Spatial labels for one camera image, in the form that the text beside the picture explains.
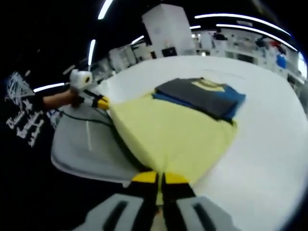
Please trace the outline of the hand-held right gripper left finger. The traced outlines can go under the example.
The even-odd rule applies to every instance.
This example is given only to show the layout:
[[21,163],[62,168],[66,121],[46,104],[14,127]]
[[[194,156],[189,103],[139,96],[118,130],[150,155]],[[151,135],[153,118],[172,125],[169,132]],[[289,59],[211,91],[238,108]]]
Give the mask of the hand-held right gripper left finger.
[[128,187],[115,193],[87,214],[83,231],[149,231],[156,212],[158,174],[142,172]]

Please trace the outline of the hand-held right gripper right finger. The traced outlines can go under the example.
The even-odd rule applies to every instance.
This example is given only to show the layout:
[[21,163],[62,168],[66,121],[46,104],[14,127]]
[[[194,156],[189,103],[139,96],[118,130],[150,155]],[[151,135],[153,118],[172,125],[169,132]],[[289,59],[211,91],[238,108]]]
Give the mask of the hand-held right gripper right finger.
[[175,173],[162,176],[163,216],[168,231],[236,231],[233,219],[205,196],[197,196],[187,179]]

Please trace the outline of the person's left hand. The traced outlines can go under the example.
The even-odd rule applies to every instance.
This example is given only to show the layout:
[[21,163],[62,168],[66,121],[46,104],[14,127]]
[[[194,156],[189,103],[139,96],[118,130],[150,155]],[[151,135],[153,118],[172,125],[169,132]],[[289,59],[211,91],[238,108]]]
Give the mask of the person's left hand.
[[81,99],[79,97],[79,93],[76,90],[70,89],[67,91],[67,100],[68,104],[73,108],[78,108],[81,104]]

